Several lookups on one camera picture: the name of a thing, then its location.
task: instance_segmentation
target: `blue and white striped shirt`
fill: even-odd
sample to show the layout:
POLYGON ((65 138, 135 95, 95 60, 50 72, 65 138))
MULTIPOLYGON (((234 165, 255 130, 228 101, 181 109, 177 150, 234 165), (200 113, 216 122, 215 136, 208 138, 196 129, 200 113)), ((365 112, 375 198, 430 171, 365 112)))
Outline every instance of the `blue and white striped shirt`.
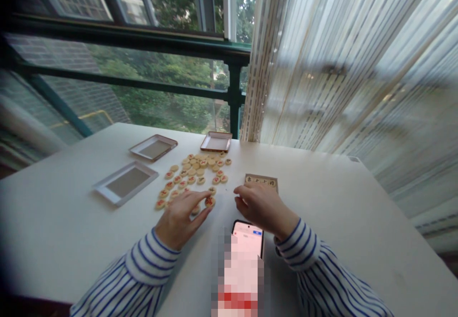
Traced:
MULTIPOLYGON (((370 286, 345 269, 302 220, 286 240, 275 240, 275 244, 297 273, 306 316, 393 316, 370 286)), ((71 316, 154 316, 179 255, 153 229, 108 266, 71 307, 71 316)))

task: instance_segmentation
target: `railing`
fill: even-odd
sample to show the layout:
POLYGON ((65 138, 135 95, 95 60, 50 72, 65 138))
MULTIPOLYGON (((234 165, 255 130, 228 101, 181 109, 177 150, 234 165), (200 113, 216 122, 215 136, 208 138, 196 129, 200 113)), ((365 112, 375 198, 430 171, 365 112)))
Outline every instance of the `railing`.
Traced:
POLYGON ((114 46, 119 48, 154 51, 198 58, 222 60, 229 68, 229 87, 226 91, 167 84, 149 80, 138 80, 78 72, 74 70, 44 67, 25 61, 6 40, 2 40, 5 53, 3 68, 12 70, 25 79, 54 109, 56 109, 78 132, 87 137, 92 134, 74 111, 40 77, 48 75, 68 79, 85 80, 142 88, 153 91, 193 95, 226 101, 230 107, 230 132, 239 136, 240 107, 245 95, 240 89, 240 70, 250 62, 250 46, 229 41, 220 41, 202 35, 176 35, 170 32, 103 25, 85 21, 42 18, 16 14, 6 28, 7 32, 31 36, 42 36, 65 41, 114 46))

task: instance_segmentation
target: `foliage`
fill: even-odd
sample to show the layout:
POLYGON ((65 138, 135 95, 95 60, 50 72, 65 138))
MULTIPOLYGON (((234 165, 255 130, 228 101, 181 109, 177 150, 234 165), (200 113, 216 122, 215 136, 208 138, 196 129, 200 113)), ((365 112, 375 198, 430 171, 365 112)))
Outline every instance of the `foliage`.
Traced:
MULTIPOLYGON (((214 2, 217 32, 222 33, 223 0, 214 2)), ((195 0, 152 0, 152 3, 160 27, 199 30, 195 0)), ((240 6, 238 41, 251 42, 254 0, 237 0, 237 3, 240 6)), ((218 61, 98 45, 87 47, 103 74, 216 90, 226 90, 229 86, 229 72, 218 61), (224 71, 216 80, 214 67, 224 71)), ((242 71, 242 83, 246 80, 247 75, 242 71)), ((214 128, 213 122, 209 123, 218 105, 213 105, 211 99, 120 86, 113 86, 113 91, 135 124, 195 133, 212 125, 214 128)), ((223 128, 229 130, 229 107, 223 105, 216 115, 223 128)))
POLYGON ((223 128, 226 131, 230 130, 230 108, 229 105, 223 105, 219 111, 219 117, 223 121, 223 128))

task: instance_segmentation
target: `small box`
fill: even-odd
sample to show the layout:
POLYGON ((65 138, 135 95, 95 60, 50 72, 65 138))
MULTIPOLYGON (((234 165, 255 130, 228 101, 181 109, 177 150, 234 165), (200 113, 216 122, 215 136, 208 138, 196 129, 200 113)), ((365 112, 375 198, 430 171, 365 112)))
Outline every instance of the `small box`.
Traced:
POLYGON ((129 149, 129 151, 141 157, 147 158, 148 160, 151 160, 151 162, 155 162, 177 145, 177 141, 155 134, 143 142, 134 145, 129 149))
POLYGON ((93 189, 114 205, 122 206, 158 176, 158 172, 134 161, 96 183, 93 189))
POLYGON ((269 187, 275 188, 278 193, 278 179, 270 176, 262 176, 257 174, 245 174, 245 182, 254 182, 266 184, 269 187))
POLYGON ((219 133, 209 131, 200 146, 202 151, 211 152, 225 152, 229 151, 230 141, 232 139, 231 133, 219 133))

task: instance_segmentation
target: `table surface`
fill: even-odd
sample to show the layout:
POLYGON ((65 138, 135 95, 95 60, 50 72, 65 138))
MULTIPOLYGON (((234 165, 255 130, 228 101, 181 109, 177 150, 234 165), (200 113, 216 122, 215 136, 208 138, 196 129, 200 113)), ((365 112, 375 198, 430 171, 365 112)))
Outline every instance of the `table surface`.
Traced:
MULTIPOLYGON (((117 123, 0 182, 1 228, 17 294, 76 302, 105 266, 159 220, 154 210, 164 174, 203 135, 117 123), (128 149, 159 133, 178 147, 156 163, 128 149), (122 207, 113 207, 92 185, 138 160, 160 176, 122 207)), ((222 226, 242 218, 233 189, 245 173, 278 178, 280 196, 339 256, 368 282, 397 316, 451 316, 458 311, 458 280, 390 200, 362 163, 347 156, 232 140, 233 163, 217 206, 183 250, 167 284, 159 316, 209 314, 212 249, 222 226)), ((206 171, 207 189, 213 176, 206 171)), ((297 315, 294 274, 266 234, 273 316, 297 315)))

